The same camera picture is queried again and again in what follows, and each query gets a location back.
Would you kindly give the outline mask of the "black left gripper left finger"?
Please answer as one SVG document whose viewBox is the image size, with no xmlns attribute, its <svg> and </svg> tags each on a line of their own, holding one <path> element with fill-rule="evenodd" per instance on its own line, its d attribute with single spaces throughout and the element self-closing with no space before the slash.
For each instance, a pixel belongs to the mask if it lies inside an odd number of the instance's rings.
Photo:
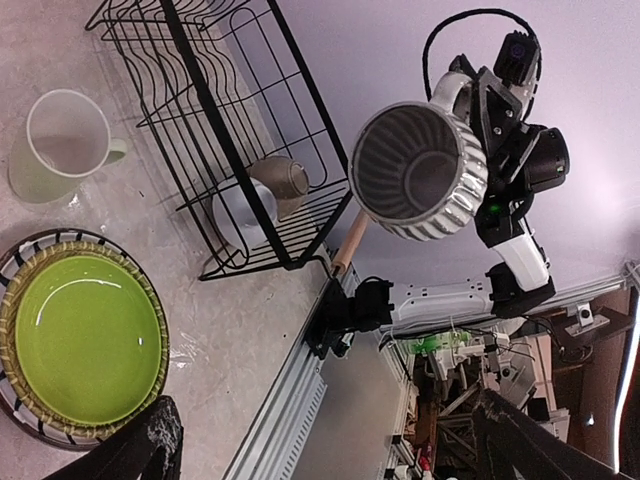
<svg viewBox="0 0 640 480">
<path fill-rule="evenodd" d="M 100 446 L 52 473 L 54 480 L 181 477 L 183 426 L 170 396 L 158 397 Z"/>
</svg>

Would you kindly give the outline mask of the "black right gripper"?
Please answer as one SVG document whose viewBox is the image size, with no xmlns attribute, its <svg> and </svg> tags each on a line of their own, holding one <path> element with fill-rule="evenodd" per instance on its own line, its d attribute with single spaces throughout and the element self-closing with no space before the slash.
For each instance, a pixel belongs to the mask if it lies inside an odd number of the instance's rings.
<svg viewBox="0 0 640 480">
<path fill-rule="evenodd" d="M 517 192 L 540 192 L 538 172 L 545 126 L 520 122 L 522 102 L 488 67 L 481 67 L 472 83 L 470 126 L 488 159 L 485 200 Z"/>
</svg>

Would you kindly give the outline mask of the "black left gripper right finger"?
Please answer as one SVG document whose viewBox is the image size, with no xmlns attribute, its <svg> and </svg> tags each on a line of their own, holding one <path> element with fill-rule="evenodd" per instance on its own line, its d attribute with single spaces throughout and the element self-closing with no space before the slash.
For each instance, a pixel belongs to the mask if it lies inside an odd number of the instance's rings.
<svg viewBox="0 0 640 480">
<path fill-rule="evenodd" d="M 560 441 L 497 392 L 479 394 L 472 413 L 478 479 L 625 479 Z"/>
</svg>

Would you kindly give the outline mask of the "striped black white cup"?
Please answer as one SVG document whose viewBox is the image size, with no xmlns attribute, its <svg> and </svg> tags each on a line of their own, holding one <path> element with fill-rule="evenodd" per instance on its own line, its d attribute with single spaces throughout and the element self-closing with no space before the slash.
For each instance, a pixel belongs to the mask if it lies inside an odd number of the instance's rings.
<svg viewBox="0 0 640 480">
<path fill-rule="evenodd" d="M 486 155 L 455 112 L 470 89 L 448 72 L 427 103 L 399 103 L 363 127 L 349 161 L 353 195 L 368 216 L 403 239 L 439 240 L 465 228 L 488 187 Z"/>
</svg>

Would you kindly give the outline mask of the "yellow green woven plate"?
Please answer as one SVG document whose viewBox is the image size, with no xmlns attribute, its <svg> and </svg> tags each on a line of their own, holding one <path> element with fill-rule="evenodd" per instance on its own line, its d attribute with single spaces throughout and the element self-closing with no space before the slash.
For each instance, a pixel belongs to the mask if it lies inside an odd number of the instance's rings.
<svg viewBox="0 0 640 480">
<path fill-rule="evenodd" d="M 88 241 L 46 247 L 1 298 L 1 365 L 18 400 L 70 436 L 105 440 L 161 394 L 169 332 L 151 282 Z"/>
</svg>

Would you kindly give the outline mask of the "lime green plate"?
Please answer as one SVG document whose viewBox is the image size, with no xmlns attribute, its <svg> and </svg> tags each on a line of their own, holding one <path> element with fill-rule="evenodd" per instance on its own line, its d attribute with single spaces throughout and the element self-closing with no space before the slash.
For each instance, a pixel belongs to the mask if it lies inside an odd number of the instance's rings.
<svg viewBox="0 0 640 480">
<path fill-rule="evenodd" d="M 143 405 L 164 348 L 160 314 L 141 281 L 89 254 L 39 260 L 14 281 L 17 362 L 47 411 L 97 427 Z"/>
</svg>

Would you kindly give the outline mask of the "white bowl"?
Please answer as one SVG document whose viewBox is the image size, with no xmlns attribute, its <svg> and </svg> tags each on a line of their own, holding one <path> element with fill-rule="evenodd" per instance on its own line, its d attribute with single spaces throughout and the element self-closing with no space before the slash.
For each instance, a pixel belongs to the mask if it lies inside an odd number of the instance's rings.
<svg viewBox="0 0 640 480">
<path fill-rule="evenodd" d="M 217 230 L 232 247 L 253 249 L 267 240 L 236 179 L 227 179 L 218 184 L 217 193 L 212 199 L 212 212 Z"/>
</svg>

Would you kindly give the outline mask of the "light green cup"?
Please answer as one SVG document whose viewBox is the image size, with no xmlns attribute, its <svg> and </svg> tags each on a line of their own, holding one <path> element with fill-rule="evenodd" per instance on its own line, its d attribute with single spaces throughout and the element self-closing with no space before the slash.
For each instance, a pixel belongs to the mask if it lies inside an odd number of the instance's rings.
<svg viewBox="0 0 640 480">
<path fill-rule="evenodd" d="M 70 89 L 52 90 L 36 100 L 16 136 L 8 180 L 21 200 L 48 203 L 127 153 L 127 143 L 112 136 L 92 99 Z"/>
</svg>

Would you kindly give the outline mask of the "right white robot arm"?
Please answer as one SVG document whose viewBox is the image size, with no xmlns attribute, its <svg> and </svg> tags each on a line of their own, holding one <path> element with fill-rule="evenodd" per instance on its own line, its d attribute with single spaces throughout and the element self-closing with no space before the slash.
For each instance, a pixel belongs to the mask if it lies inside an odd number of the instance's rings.
<svg viewBox="0 0 640 480">
<path fill-rule="evenodd" d="M 410 337 L 461 314 L 513 318 L 550 299 L 555 286 L 526 216 L 537 193 L 569 170 L 561 132 L 523 119 L 520 99 L 493 73 L 448 72 L 426 103 L 376 115 L 353 148 L 348 176 L 362 211 L 387 232 L 441 240 L 473 225 L 500 258 L 483 287 L 407 287 L 364 280 L 327 315 L 337 332 L 389 328 Z"/>
</svg>

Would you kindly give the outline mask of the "beige cup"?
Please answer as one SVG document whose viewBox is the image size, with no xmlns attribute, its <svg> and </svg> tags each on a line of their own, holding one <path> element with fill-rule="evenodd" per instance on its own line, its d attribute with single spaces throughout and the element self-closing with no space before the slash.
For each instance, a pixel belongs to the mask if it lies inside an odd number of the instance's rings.
<svg viewBox="0 0 640 480">
<path fill-rule="evenodd" d="M 248 173 L 273 193 L 279 221 L 296 212 L 310 191 L 310 180 L 304 166 L 286 156 L 273 155 L 258 160 L 248 167 Z"/>
</svg>

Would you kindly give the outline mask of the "aluminium front rail frame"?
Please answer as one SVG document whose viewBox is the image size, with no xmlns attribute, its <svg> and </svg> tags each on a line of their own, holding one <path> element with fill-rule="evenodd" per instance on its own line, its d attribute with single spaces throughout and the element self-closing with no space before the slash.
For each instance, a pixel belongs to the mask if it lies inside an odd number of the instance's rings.
<svg viewBox="0 0 640 480">
<path fill-rule="evenodd" d="M 336 277 L 342 286 L 347 278 L 343 274 L 332 277 Z M 297 465 L 298 455 L 306 444 L 326 392 L 320 375 L 324 360 L 311 352 L 304 335 L 328 281 L 304 331 L 228 467 L 226 478 L 273 479 Z M 463 329 L 495 319 L 498 315 L 493 310 L 493 293 L 494 287 L 487 280 L 429 287 L 393 285 L 390 301 L 394 309 L 390 333 L 385 341 L 396 345 L 402 340 L 434 334 L 440 329 Z"/>
</svg>

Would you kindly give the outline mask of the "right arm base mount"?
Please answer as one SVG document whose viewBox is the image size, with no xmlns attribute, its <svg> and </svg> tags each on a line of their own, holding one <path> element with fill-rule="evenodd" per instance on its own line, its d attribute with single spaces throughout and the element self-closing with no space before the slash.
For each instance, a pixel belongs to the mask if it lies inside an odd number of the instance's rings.
<svg viewBox="0 0 640 480">
<path fill-rule="evenodd" d="M 388 280 L 368 277 L 348 296 L 341 282 L 332 277 L 304 335 L 311 352 L 320 360 L 325 360 L 329 351 L 341 358 L 350 348 L 344 340 L 346 335 L 367 333 L 391 324 L 392 286 Z"/>
</svg>

